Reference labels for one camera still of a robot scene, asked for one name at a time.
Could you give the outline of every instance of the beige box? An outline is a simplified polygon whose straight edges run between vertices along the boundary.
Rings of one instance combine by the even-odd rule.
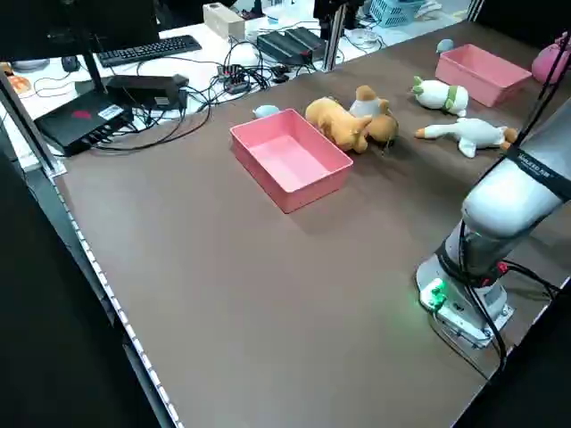
[[[220,37],[230,36],[244,40],[245,21],[224,4],[210,3],[203,6],[204,23]]]

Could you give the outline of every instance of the black keyboard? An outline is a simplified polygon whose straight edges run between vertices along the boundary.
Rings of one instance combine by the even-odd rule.
[[[149,61],[183,52],[200,51],[202,47],[192,36],[164,38],[150,45],[120,49],[118,51],[101,52],[97,54],[103,67],[116,67],[132,62]]]

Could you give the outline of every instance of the small light blue toy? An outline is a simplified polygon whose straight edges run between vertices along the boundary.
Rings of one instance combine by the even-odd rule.
[[[253,115],[256,119],[267,118],[276,113],[279,113],[279,108],[275,105],[261,105],[253,111]]]
[[[454,49],[454,42],[449,38],[445,38],[436,46],[436,53],[441,54],[442,52],[451,51],[452,49]]]

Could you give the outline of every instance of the brown table surface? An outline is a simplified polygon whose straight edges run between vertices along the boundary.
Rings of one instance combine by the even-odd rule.
[[[180,141],[68,162],[57,184],[186,426],[441,427],[483,384],[431,331],[412,279],[498,155],[469,160],[452,141],[412,137],[454,119],[408,94],[413,76],[433,77],[446,37],[524,67],[536,55],[462,23],[226,103]],[[303,111],[332,95],[349,106],[361,84],[390,100],[398,144],[389,156],[353,156],[341,191],[285,215],[236,161],[228,129],[264,103]],[[496,109],[471,102],[468,116],[519,127],[539,89],[530,82]],[[550,110],[569,93],[562,88]],[[561,282],[571,268],[568,220],[565,210],[549,218],[513,257]],[[507,288],[517,311],[505,334],[518,342],[543,303],[521,278]],[[497,363],[492,350],[476,356],[487,370]]]

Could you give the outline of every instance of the green led light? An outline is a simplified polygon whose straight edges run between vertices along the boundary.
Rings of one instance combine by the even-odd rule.
[[[432,309],[439,309],[446,302],[446,283],[441,278],[433,279],[420,293],[420,299]]]

